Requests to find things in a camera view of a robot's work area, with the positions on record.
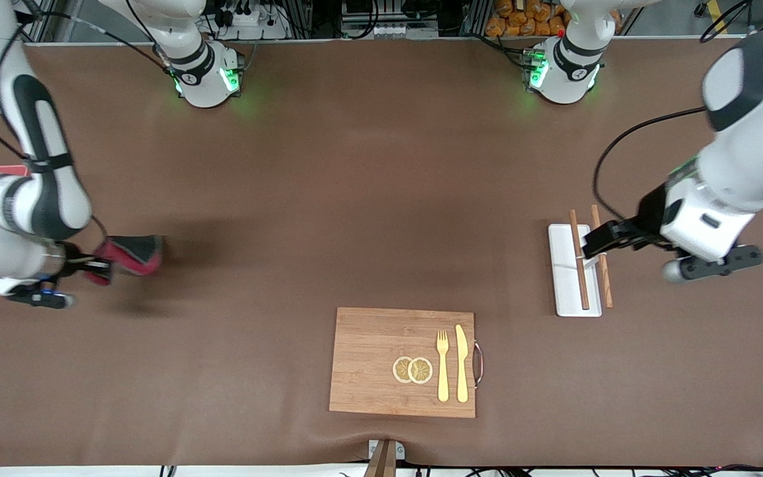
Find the white rectangular tray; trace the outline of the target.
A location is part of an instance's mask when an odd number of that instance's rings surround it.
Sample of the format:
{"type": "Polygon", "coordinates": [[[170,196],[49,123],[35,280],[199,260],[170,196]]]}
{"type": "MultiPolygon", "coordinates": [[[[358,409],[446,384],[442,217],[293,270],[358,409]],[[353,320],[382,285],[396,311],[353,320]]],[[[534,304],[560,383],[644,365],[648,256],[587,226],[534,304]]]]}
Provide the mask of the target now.
{"type": "Polygon", "coordinates": [[[585,268],[590,309],[582,310],[576,277],[574,248],[570,226],[553,223],[548,226],[550,262],[553,272],[555,311],[559,317],[600,317],[603,302],[599,287],[599,266],[585,268]]]}

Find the gold knife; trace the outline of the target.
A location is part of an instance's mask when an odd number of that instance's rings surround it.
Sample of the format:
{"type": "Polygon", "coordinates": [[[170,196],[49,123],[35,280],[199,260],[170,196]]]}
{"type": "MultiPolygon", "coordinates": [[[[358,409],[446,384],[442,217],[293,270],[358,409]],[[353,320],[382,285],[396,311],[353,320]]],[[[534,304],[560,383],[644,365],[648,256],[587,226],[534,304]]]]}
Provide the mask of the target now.
{"type": "Polygon", "coordinates": [[[467,357],[469,356],[469,341],[463,326],[455,325],[455,341],[457,352],[456,399],[460,403],[469,401],[469,385],[467,378],[467,357]]]}

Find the gold fork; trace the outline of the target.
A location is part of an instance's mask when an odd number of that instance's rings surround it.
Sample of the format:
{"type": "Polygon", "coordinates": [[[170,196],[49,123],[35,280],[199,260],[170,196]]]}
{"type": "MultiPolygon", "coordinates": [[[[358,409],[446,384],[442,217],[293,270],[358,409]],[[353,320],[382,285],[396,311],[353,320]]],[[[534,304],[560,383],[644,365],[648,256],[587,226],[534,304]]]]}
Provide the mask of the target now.
{"type": "Polygon", "coordinates": [[[449,383],[448,383],[448,368],[447,368],[447,354],[449,351],[449,340],[445,330],[439,330],[436,336],[436,350],[438,355],[438,371],[437,371],[437,399],[439,402],[445,403],[449,400],[449,383]]]}

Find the orange snack packets pile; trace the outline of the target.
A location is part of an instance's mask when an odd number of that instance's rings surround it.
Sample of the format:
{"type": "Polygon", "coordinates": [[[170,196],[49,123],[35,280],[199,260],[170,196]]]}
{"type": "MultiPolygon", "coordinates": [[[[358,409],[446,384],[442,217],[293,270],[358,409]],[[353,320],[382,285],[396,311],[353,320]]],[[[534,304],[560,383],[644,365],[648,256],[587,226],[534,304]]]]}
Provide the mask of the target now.
{"type": "Polygon", "coordinates": [[[572,20],[560,0],[493,0],[487,37],[560,36],[572,20]]]}

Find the white power strip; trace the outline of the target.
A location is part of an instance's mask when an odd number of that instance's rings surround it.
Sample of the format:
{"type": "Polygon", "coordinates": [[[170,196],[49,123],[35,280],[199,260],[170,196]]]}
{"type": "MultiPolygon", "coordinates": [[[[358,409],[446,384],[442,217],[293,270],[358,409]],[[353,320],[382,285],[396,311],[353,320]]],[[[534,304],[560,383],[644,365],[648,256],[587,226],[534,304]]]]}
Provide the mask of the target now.
{"type": "Polygon", "coordinates": [[[285,10],[276,4],[255,4],[251,15],[235,13],[231,25],[215,27],[218,40],[289,40],[294,39],[293,27],[285,10]]]}

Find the black equipment with white connectors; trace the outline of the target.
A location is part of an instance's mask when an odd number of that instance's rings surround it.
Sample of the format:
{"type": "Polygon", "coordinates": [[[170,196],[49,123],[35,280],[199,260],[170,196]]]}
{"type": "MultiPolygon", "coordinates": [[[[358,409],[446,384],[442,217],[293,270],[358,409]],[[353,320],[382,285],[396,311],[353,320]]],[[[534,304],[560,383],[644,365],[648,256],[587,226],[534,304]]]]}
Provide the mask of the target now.
{"type": "Polygon", "coordinates": [[[333,21],[347,37],[422,40],[440,33],[441,0],[341,0],[333,21]]]}

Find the wooden post with metal bracket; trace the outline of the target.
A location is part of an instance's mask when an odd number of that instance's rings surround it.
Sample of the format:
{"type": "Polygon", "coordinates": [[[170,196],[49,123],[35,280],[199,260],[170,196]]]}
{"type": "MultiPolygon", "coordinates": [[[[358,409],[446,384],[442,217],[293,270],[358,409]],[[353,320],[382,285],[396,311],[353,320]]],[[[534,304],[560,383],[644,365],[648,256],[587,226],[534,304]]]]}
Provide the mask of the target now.
{"type": "Polygon", "coordinates": [[[370,440],[368,459],[363,477],[397,477],[397,465],[405,460],[405,445],[388,439],[370,440]]]}

